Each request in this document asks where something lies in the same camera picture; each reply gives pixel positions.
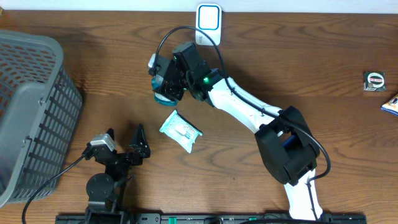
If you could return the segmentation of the light blue wipes pack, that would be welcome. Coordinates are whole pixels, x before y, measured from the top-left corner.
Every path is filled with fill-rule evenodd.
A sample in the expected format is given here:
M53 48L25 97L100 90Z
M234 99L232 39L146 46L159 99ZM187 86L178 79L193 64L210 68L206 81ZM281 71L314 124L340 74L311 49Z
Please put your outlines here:
M172 111L159 131L179 143L188 153L192 152L197 137L203 135L199 129L178 114L177 110Z

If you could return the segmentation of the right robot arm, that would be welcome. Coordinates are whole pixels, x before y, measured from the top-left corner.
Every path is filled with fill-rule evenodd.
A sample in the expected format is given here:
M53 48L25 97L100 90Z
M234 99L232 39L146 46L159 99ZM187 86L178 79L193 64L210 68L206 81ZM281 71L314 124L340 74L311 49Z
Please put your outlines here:
M290 216L319 220L323 210L312 181L320 146L301 112L269 105L244 91L224 70L210 68L193 42L177 46L172 55L153 54L148 63L158 102L176 103L189 91L196 100L236 118L254 133L264 166L284 186Z

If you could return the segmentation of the green ointment tin box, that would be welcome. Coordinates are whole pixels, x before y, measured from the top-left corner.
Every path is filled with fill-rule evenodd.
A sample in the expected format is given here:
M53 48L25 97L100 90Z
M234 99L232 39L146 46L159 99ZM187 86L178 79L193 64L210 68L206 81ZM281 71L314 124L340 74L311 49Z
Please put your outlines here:
M383 72L365 71L363 73L363 90L364 91L378 91L386 90L386 79Z

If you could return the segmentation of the teal mouthwash bottle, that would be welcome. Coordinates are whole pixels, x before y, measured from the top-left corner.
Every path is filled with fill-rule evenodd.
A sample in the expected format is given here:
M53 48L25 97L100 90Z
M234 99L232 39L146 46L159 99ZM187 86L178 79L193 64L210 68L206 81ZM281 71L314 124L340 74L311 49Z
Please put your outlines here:
M154 99L157 103L165 105L165 106L176 106L177 100L171 99L171 97L164 93L160 89L162 79L158 76L152 78L152 91L154 92Z

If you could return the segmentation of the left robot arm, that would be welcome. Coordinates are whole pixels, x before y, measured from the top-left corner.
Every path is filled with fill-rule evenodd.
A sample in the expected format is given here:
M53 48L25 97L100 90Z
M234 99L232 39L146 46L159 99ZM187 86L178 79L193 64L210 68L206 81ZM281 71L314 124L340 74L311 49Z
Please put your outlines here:
M129 144L131 152L118 153L114 130L95 136L83 151L86 160L93 158L105 166L103 173L92 176L86 185L88 207L85 223L134 223L134 215L123 208L123 197L127 183L131 180L129 171L140 166L150 157L150 147L140 124Z

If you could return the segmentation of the snack bag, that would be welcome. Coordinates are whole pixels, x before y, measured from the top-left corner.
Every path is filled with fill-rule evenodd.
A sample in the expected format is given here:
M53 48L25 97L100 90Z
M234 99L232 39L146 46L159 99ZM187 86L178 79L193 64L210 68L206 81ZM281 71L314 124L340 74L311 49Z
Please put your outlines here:
M398 95L395 95L388 102L381 106L383 111L387 111L390 114L398 116Z

